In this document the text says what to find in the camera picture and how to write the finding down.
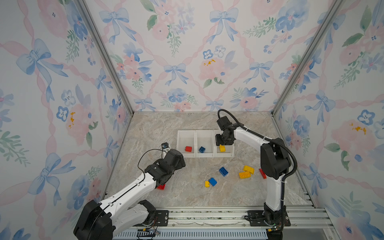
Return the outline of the blue square lego brick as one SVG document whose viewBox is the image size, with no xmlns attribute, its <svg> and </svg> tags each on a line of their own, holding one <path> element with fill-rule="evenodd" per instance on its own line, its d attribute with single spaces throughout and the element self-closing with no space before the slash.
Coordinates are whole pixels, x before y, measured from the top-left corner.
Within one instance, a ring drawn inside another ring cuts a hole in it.
<svg viewBox="0 0 384 240">
<path fill-rule="evenodd" d="M 199 148 L 199 153 L 205 153 L 206 152 L 206 148 L 204 148 L 203 146 L 201 146 Z"/>
</svg>

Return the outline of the red lego brick lower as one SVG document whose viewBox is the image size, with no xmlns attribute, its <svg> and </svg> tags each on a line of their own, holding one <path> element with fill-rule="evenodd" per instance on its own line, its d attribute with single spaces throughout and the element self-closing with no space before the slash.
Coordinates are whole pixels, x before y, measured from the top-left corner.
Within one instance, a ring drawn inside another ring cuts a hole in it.
<svg viewBox="0 0 384 240">
<path fill-rule="evenodd" d="M 166 187 L 166 184 L 164 184 L 164 185 L 159 185 L 159 186 L 157 187 L 157 189 L 159 189 L 159 190 L 164 190 L 165 187 Z"/>
</svg>

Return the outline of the red rounded lego brick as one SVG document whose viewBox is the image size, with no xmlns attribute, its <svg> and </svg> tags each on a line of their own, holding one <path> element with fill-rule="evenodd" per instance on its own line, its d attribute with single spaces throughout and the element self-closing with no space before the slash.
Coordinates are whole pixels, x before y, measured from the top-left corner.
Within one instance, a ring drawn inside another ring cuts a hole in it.
<svg viewBox="0 0 384 240">
<path fill-rule="evenodd" d="M 259 169 L 259 171 L 260 171 L 260 174 L 262 175 L 263 179 L 266 179 L 267 175 L 264 173 L 264 171 L 262 169 Z"/>
</svg>

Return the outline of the yellow rounded lego brick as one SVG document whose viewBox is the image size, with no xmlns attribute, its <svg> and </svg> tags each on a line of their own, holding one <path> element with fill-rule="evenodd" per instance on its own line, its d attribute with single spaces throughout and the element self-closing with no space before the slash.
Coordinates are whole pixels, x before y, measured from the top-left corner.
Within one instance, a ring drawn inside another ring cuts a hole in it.
<svg viewBox="0 0 384 240">
<path fill-rule="evenodd" d="M 219 150 L 221 153 L 224 153 L 226 151 L 226 147 L 223 145 L 219 145 Z"/>
</svg>

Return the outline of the right white bin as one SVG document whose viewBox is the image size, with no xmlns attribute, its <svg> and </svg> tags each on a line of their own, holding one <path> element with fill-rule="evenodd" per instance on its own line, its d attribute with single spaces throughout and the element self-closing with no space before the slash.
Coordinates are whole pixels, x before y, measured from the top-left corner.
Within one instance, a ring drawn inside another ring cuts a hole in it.
<svg viewBox="0 0 384 240">
<path fill-rule="evenodd" d="M 213 157 L 214 158 L 233 158 L 235 155 L 235 145 L 230 146 L 224 146 L 222 149 L 225 149 L 225 151 L 221 151 L 220 146 L 216 145 L 216 135 L 220 134 L 220 130 L 214 130 L 213 133 Z"/>
</svg>

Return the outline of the aluminium rail frame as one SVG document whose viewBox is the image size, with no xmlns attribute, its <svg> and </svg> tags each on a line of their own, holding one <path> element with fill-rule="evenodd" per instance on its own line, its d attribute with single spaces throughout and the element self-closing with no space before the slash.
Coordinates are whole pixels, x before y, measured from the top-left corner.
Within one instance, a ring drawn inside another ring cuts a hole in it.
<svg viewBox="0 0 384 240">
<path fill-rule="evenodd" d="M 286 207 L 291 226 L 281 228 L 251 227 L 250 222 L 244 219 L 247 211 L 263 211 L 262 206 L 156 208 L 156 210 L 170 212 L 167 227 L 130 227 L 113 239 L 338 239 L 328 212 L 306 205 Z"/>
</svg>

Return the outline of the right corner aluminium post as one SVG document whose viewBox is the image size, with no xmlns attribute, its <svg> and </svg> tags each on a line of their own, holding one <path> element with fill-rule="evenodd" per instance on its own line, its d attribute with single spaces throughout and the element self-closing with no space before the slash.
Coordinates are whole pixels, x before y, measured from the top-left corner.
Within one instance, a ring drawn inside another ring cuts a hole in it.
<svg viewBox="0 0 384 240">
<path fill-rule="evenodd" d="M 275 104 L 273 110 L 271 111 L 272 117 L 275 117 L 278 115 L 278 112 L 282 108 L 285 99 L 288 97 L 291 89 L 296 84 L 296 81 L 304 71 L 311 57 L 315 54 L 317 47 L 319 45 L 319 42 L 326 35 L 326 32 L 328 31 L 333 21 L 337 17 L 338 12 L 340 11 L 340 8 L 342 7 L 343 4 L 344 4 L 344 1 L 342 0 L 336 0 L 331 2 L 331 6 L 329 7 L 328 11 L 325 14 L 325 17 L 323 18 L 323 22 L 320 24 L 317 31 L 315 32 L 313 36 L 313 40 L 311 41 L 306 51 L 304 52 L 302 59 L 298 64 L 297 69 L 293 72 L 292 77 L 290 78 L 290 80 L 288 81 L 286 87 L 282 92 L 282 95 L 278 98 L 277 103 Z"/>
</svg>

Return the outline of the blue lego brick centre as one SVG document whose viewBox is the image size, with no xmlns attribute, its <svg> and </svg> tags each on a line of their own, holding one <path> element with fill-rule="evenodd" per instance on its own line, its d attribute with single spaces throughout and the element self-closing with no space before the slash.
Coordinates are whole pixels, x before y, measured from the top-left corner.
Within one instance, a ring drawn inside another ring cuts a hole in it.
<svg viewBox="0 0 384 240">
<path fill-rule="evenodd" d="M 226 177 L 226 176 L 229 174 L 229 172 L 228 172 L 224 167 L 221 167 L 221 168 L 219 169 L 219 173 L 220 173 L 223 177 Z"/>
</svg>

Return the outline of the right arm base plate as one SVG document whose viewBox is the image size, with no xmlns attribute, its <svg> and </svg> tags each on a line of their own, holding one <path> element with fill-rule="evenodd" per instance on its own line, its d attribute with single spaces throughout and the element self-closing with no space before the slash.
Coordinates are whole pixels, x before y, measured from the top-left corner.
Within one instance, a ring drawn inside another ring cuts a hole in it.
<svg viewBox="0 0 384 240">
<path fill-rule="evenodd" d="M 282 224 L 284 227 L 290 227 L 291 222 L 290 218 L 286 211 L 282 215 L 281 211 L 247 211 L 247 214 L 244 216 L 244 219 L 250 222 L 251 227 L 270 227 L 270 228 L 280 228 Z"/>
</svg>

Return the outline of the corner aluminium post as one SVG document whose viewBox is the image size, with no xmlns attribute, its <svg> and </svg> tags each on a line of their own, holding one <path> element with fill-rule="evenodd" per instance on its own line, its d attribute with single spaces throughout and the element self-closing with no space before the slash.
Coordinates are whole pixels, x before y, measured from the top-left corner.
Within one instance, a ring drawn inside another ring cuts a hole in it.
<svg viewBox="0 0 384 240">
<path fill-rule="evenodd" d="M 323 22 L 320 24 L 317 31 L 315 32 L 313 36 L 313 40 L 311 41 L 306 51 L 304 52 L 302 59 L 298 64 L 297 69 L 293 72 L 292 77 L 290 78 L 290 80 L 288 81 L 286 87 L 282 92 L 282 95 L 278 98 L 277 103 L 275 104 L 273 110 L 271 111 L 272 117 L 275 117 L 278 115 L 278 112 L 282 108 L 285 99 L 288 97 L 291 89 L 296 84 L 296 81 L 304 71 L 311 57 L 315 54 L 317 47 L 319 45 L 319 42 L 326 35 L 326 32 L 328 31 L 333 21 L 337 17 L 338 12 L 340 11 L 340 8 L 342 7 L 343 4 L 344 4 L 344 1 L 342 0 L 336 0 L 331 2 L 331 6 L 329 7 L 328 11 L 325 14 L 325 17 L 323 18 Z"/>
<path fill-rule="evenodd" d="M 94 19 L 93 19 L 92 15 L 91 15 L 91 13 L 89 11 L 89 8 L 87 6 L 86 1 L 75 0 L 75 4 L 76 4 L 77 8 L 79 9 L 79 12 L 80 12 L 82 18 L 85 21 L 86 27 L 89 28 L 91 37 L 94 39 L 96 48 L 97 48 L 99 54 L 101 55 L 101 58 L 102 58 L 103 62 L 105 63 L 106 68 L 107 68 L 109 74 L 112 77 L 113 83 L 117 87 L 118 93 L 120 94 L 120 96 L 122 98 L 122 101 L 123 101 L 125 107 L 127 108 L 128 112 L 129 112 L 129 116 L 133 117 L 134 111 L 132 109 L 132 106 L 129 103 L 127 94 L 124 91 L 123 84 L 121 83 L 121 81 L 120 81 L 120 79 L 119 79 L 119 77 L 117 75 L 117 71 L 113 67 L 112 60 L 111 60 L 111 58 L 110 58 L 110 56 L 108 54 L 108 51 L 106 49 L 105 44 L 103 43 L 102 37 L 100 35 L 100 32 L 99 32 L 99 30 L 98 30 L 98 28 L 97 28 L 97 26 L 96 26 L 96 24 L 94 22 Z"/>
</svg>

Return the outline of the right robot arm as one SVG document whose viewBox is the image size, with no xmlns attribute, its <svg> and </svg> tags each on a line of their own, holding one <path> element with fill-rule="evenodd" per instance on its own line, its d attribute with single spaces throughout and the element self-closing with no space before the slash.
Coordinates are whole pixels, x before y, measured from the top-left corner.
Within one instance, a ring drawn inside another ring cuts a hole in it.
<svg viewBox="0 0 384 240">
<path fill-rule="evenodd" d="M 216 145 L 230 146 L 238 140 L 259 151 L 261 169 L 267 178 L 267 197 L 262 220 L 268 226 L 281 228 L 286 220 L 284 183 L 291 166 L 290 155 L 282 147 L 283 141 L 264 137 L 240 122 L 233 124 L 226 116 L 219 117 L 217 124 L 222 132 L 216 135 Z"/>
</svg>

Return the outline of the white bin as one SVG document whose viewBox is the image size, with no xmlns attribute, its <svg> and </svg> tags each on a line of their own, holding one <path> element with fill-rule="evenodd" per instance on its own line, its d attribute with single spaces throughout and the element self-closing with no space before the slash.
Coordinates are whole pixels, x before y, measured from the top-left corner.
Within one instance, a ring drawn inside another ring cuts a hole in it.
<svg viewBox="0 0 384 240">
<path fill-rule="evenodd" d="M 183 154 L 184 158 L 195 158 L 197 155 L 195 133 L 195 130 L 178 130 L 177 150 Z M 191 153 L 185 151 L 186 146 L 190 146 L 193 148 Z"/>
<path fill-rule="evenodd" d="M 195 144 L 196 144 L 196 157 L 197 158 L 213 158 L 213 130 L 196 130 Z M 203 146 L 206 148 L 205 153 L 199 153 L 199 148 Z"/>
<path fill-rule="evenodd" d="M 214 130 L 213 133 L 213 157 L 214 158 L 233 158 L 235 155 L 235 145 L 230 146 L 224 146 L 222 149 L 225 149 L 225 151 L 221 151 L 220 146 L 216 145 L 216 135 L 220 134 L 220 130 Z"/>
</svg>

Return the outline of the yellow lego brick top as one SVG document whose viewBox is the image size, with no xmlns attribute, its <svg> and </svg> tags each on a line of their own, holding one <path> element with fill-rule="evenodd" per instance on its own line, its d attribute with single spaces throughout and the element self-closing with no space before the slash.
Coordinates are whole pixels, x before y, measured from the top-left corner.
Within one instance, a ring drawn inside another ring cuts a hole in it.
<svg viewBox="0 0 384 240">
<path fill-rule="evenodd" d="M 255 173 L 255 169 L 250 166 L 244 166 L 244 171 L 249 172 L 251 175 Z"/>
</svg>

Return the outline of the middle white bin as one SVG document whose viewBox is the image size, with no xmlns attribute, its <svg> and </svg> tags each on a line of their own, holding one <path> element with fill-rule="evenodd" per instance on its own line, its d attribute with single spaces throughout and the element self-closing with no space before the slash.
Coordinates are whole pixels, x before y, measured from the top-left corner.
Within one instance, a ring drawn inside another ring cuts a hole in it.
<svg viewBox="0 0 384 240">
<path fill-rule="evenodd" d="M 197 158 L 213 158 L 213 130 L 196 130 L 195 144 L 196 144 L 196 157 Z M 206 148 L 205 153 L 199 153 L 199 148 L 203 146 Z"/>
</svg>

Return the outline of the left white bin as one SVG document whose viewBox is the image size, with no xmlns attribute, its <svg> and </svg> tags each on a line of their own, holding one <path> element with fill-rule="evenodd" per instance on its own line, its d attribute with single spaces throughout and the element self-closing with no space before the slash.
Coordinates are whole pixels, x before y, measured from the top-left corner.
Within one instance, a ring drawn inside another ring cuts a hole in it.
<svg viewBox="0 0 384 240">
<path fill-rule="evenodd" d="M 195 158 L 197 155 L 195 133 L 195 130 L 178 130 L 177 150 L 183 154 L 184 158 Z M 185 151 L 186 146 L 190 146 L 193 148 L 191 153 Z"/>
</svg>

